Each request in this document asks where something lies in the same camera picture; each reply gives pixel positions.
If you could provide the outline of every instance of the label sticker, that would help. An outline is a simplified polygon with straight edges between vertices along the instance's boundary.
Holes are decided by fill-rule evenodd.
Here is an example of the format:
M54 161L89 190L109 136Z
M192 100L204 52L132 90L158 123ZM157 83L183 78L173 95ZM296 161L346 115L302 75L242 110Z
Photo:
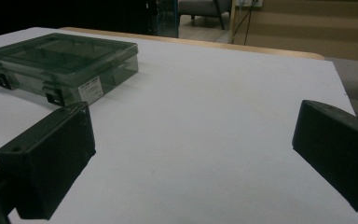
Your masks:
M87 101L89 105L103 96L103 87L101 85L100 77L95 77L92 80L81 85L79 94L82 101Z

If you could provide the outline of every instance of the wall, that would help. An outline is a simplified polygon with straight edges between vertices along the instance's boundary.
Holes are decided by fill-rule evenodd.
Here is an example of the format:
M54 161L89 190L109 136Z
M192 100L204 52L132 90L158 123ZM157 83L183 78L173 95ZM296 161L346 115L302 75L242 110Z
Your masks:
M246 10L236 8L232 31ZM243 45L247 20L234 44ZM358 61L358 0L263 0L252 12L246 45Z

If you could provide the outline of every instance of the gray chair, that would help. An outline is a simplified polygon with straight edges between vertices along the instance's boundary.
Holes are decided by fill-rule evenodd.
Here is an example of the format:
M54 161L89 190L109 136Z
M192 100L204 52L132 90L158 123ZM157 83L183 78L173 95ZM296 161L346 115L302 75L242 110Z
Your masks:
M191 20L195 16L217 17L225 29L222 14L228 12L231 16L232 0L177 0L178 1L178 20L182 15L190 15Z

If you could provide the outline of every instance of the clear plastic box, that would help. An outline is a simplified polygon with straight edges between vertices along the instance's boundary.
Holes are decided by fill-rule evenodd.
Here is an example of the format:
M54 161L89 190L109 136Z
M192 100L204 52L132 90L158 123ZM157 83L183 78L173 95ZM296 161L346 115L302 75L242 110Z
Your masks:
M0 86L92 104L138 72L135 43L50 34L0 48Z

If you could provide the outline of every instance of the white table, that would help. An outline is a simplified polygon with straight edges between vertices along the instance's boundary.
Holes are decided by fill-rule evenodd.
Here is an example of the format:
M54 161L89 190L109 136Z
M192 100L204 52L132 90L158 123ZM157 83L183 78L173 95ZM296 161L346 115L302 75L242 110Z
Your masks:
M53 32L87 35L32 28L0 47ZM97 154L48 223L358 223L291 144L304 99L353 114L332 63L88 36L137 43L140 69L90 106ZM57 108L0 87L0 147Z

